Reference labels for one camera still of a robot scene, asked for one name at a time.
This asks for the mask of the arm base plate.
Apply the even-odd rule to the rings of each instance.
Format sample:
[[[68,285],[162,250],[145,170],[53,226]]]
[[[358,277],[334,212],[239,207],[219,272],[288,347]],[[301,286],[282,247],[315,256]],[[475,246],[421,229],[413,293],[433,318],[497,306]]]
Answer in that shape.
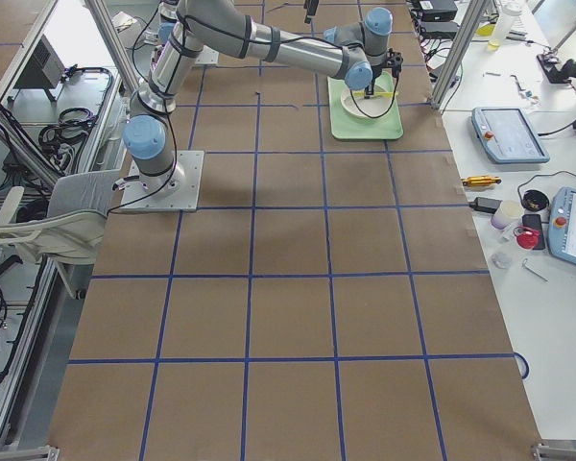
[[[128,212],[195,212],[198,208],[204,151],[177,151],[177,165],[157,177],[139,172],[131,161],[130,176],[121,199],[122,209]]]
[[[197,67],[200,66],[216,66],[219,62],[220,54],[208,47],[205,46],[199,56],[196,58],[194,65]]]

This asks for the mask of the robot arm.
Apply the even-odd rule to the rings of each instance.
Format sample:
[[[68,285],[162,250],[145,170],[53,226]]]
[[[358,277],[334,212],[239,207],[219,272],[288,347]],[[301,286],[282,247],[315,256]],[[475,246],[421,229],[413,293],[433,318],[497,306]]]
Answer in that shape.
[[[164,0],[160,1],[157,7],[159,14],[159,25],[157,30],[145,30],[143,34],[143,43],[147,45],[154,45],[156,49],[163,48],[170,42],[172,37],[173,28],[178,20],[178,4],[179,0]]]
[[[130,174],[116,183],[128,211],[193,211],[198,204],[204,154],[177,147],[171,114],[175,96],[205,46],[233,58],[278,62],[374,93],[383,70],[399,77],[403,63],[389,47],[392,14],[371,10],[360,22],[323,37],[299,36],[255,22],[230,1],[180,1],[177,22],[151,70],[131,98],[132,117],[122,141],[132,158]]]

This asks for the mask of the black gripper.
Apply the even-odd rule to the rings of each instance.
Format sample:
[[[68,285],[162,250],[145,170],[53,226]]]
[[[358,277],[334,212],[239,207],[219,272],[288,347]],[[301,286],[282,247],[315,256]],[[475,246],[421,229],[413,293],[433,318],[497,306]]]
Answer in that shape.
[[[389,69],[391,76],[398,84],[400,73],[402,71],[403,57],[398,51],[389,48],[384,54],[375,58],[375,63],[372,64],[372,79],[365,88],[366,96],[373,96],[375,93],[376,80],[382,76],[385,70]]]

